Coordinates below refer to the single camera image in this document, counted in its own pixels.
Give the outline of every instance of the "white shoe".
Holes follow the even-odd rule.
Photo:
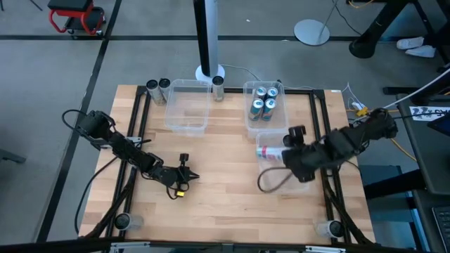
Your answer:
[[[400,39],[397,41],[397,48],[401,50],[416,48],[423,45],[423,37],[412,39]]]
[[[418,48],[406,50],[405,53],[410,56],[433,58],[435,56],[436,49],[432,46],[426,45],[426,46],[420,46]]]

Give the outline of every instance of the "white cable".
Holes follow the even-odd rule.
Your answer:
[[[313,88],[313,87],[310,87],[310,86],[301,86],[301,87],[289,87],[289,86],[284,86],[285,88],[288,88],[288,89],[305,89],[305,88],[308,88],[308,89],[316,89],[316,88]]]
[[[247,68],[245,68],[245,67],[238,67],[238,66],[233,66],[233,65],[228,65],[228,64],[221,64],[221,65],[224,66],[224,67],[234,67],[234,68],[237,68],[237,69],[246,70],[246,71],[249,72],[253,77],[255,77],[256,80],[261,81],[261,79],[260,79],[257,75],[253,74],[253,72],[251,72],[249,69],[247,69]]]
[[[354,95],[354,93],[353,93],[353,91],[352,91],[352,88],[350,88],[350,83],[349,83],[349,82],[347,82],[347,88],[349,89],[349,91],[350,91],[350,93],[353,95],[353,97],[356,98],[356,101],[358,101],[358,103],[359,103],[360,105],[363,105],[363,103],[361,103],[361,101]]]
[[[393,102],[393,103],[390,103],[389,105],[386,105],[386,106],[383,107],[383,108],[384,108],[384,109],[388,109],[389,107],[394,106],[394,105],[396,105],[396,104],[402,102],[403,100],[406,100],[406,99],[408,99],[408,98],[410,98],[410,97],[416,95],[417,93],[423,91],[423,90],[424,90],[425,88],[427,88],[428,86],[434,84],[438,79],[440,79],[441,77],[443,77],[443,76],[444,76],[445,74],[447,74],[449,71],[450,71],[450,69],[448,69],[446,72],[442,73],[440,76],[436,77],[434,80],[432,80],[431,82],[429,82],[428,84],[426,84],[424,87],[418,89],[417,91],[414,91],[413,93],[407,95],[407,96],[404,97],[404,98],[401,98],[401,99],[399,99],[399,100],[397,100],[397,101],[395,101],[395,102]],[[355,122],[355,121],[358,121],[358,120],[361,120],[361,119],[364,119],[364,118],[366,118],[366,117],[367,117],[367,116],[359,117],[359,118],[355,119],[354,122]]]
[[[348,109],[352,109],[352,107],[350,107],[350,104],[349,104],[350,99],[352,99],[352,100],[353,100],[353,103],[355,103],[355,100],[354,100],[353,98],[350,97],[350,98],[347,100],[347,107],[348,107]]]

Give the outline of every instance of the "floor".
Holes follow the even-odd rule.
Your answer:
[[[56,181],[70,130],[60,115],[79,108],[88,84],[95,84],[90,110],[110,111],[119,84],[145,84],[149,79],[194,79],[200,64],[195,40],[161,40],[132,37],[103,42],[103,61],[97,62],[102,41],[69,40],[48,22],[48,0],[3,0],[0,11],[0,148],[27,158],[26,163],[0,163],[0,227],[6,233],[0,244],[32,242],[37,236],[44,208]],[[445,17],[433,1],[420,3],[431,25],[439,29]],[[116,1],[96,0],[105,9],[107,21]],[[325,20],[331,0],[221,0],[220,35],[293,35],[299,20]],[[341,0],[341,13],[357,31],[363,32],[383,7],[370,4],[354,9]],[[56,18],[59,25],[63,18]],[[336,11],[328,28],[333,37],[357,36]],[[192,1],[122,0],[111,35],[195,35]],[[426,33],[415,8],[407,6],[386,31],[386,37],[413,37]],[[32,35],[49,36],[32,40]],[[358,59],[348,51],[348,41],[329,41],[317,47],[298,41],[221,40],[220,63],[251,69],[266,80],[281,79],[286,86],[343,89],[350,84],[354,94],[370,108],[394,101],[384,96],[384,86],[422,86],[437,76],[442,65],[433,59],[414,58],[396,49],[394,43],[379,43],[370,59]],[[252,76],[243,70],[226,69],[226,86],[242,86]],[[397,140],[412,153],[402,123]],[[73,217],[84,186],[92,176],[98,152],[80,140],[68,172],[49,240],[75,238]],[[359,164],[400,166],[411,171],[417,164],[390,141],[372,142],[358,158]],[[383,233],[384,224],[375,226]],[[396,242],[394,246],[404,246]]]

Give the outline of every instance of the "desk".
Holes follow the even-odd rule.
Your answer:
[[[117,88],[110,115],[122,133],[127,132],[136,87]],[[341,93],[325,94],[331,127],[348,125]],[[287,95],[287,106],[290,125],[305,125],[305,141],[312,142],[314,128],[308,96]],[[323,134],[320,109],[318,114]],[[309,190],[301,195],[267,195],[258,191],[255,140],[246,137],[242,94],[226,93],[223,102],[212,101],[203,138],[177,136],[165,127],[164,116],[165,107],[152,102],[144,139],[153,141],[145,144],[143,150],[161,156],[169,166],[178,166],[179,153],[189,153],[187,165],[200,178],[192,181],[186,197],[170,200],[163,185],[138,177],[131,212],[141,215],[145,224],[140,231],[128,232],[127,239],[330,244],[330,240],[315,233],[313,226],[315,221],[326,220],[319,171]],[[112,158],[110,150],[102,150],[96,169]],[[109,208],[119,164],[114,162],[94,180],[80,235],[94,228]],[[365,236],[375,241],[358,170],[344,163],[340,175],[349,215]]]

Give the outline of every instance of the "white lamp base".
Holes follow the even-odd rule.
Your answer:
[[[219,64],[219,67],[218,67],[218,73],[213,75],[212,77],[207,77],[207,76],[205,76],[203,74],[203,72],[202,72],[202,65],[198,66],[197,70],[195,71],[195,78],[198,81],[206,81],[206,82],[212,83],[212,79],[215,78],[216,76],[220,76],[222,78],[225,78],[225,69],[220,64]]]
[[[298,22],[294,27],[294,34],[298,40],[310,46],[320,46],[330,39],[330,30],[317,20]]]

